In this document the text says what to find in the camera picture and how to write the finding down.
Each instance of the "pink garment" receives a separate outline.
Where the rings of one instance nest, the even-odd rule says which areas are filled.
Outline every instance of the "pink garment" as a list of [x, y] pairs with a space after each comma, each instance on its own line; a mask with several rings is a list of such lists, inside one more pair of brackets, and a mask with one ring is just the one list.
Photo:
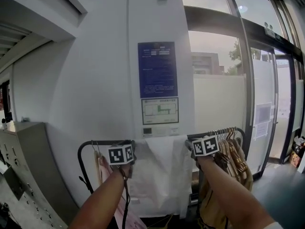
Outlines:
[[[105, 180], [112, 173], [112, 170], [105, 157], [98, 158], [98, 161], [99, 161], [99, 173], [101, 176], [101, 180], [102, 182], [105, 182]], [[121, 197], [119, 205], [114, 213], [114, 217], [119, 229], [122, 229], [125, 204], [126, 204], [126, 200], [123, 197]], [[135, 213], [131, 210], [130, 207], [128, 207], [125, 229], [147, 229], [146, 225], [137, 215], [135, 215]]]

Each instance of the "floor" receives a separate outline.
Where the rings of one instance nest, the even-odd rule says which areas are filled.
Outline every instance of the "floor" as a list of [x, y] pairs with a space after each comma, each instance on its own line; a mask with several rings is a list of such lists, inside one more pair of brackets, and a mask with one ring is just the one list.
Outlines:
[[[284, 229], [305, 229], [305, 174], [291, 164], [268, 164], [263, 177], [254, 183], [253, 194]], [[1, 175], [0, 202], [9, 204], [23, 229], [49, 228], [17, 201]]]
[[305, 174], [291, 164], [268, 164], [253, 194], [284, 229], [305, 229]]

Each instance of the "box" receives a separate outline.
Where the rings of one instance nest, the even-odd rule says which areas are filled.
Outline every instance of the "box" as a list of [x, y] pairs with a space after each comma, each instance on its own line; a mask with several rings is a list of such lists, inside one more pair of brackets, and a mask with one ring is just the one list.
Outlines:
[[289, 162], [294, 167], [298, 168], [301, 161], [302, 161], [302, 159], [294, 151], [292, 151], [292, 153], [290, 154], [290, 157], [289, 157]]

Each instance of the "black cord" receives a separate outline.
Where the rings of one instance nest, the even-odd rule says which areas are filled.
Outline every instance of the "black cord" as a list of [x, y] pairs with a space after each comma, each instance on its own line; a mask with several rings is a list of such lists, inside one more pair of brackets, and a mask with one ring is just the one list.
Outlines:
[[128, 178], [126, 177], [125, 172], [122, 170], [121, 167], [119, 167], [119, 171], [120, 171], [121, 175], [123, 176], [124, 187], [125, 187], [125, 191], [126, 191], [126, 204], [125, 204], [123, 223], [122, 223], [122, 229], [125, 229], [126, 218], [127, 218], [127, 213], [128, 213], [128, 206], [129, 206], [129, 203], [130, 203], [130, 195], [129, 195], [128, 187], [127, 187], [127, 180], [128, 180]]

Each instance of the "white cloth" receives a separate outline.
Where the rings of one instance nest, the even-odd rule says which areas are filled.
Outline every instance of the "white cloth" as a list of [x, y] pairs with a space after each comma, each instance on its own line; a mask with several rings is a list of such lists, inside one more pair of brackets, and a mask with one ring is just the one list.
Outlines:
[[264, 229], [283, 229], [280, 224], [277, 222], [270, 224], [269, 226], [265, 227]]
[[186, 135], [136, 140], [130, 206], [140, 217], [179, 214], [185, 218], [192, 192], [191, 152]]

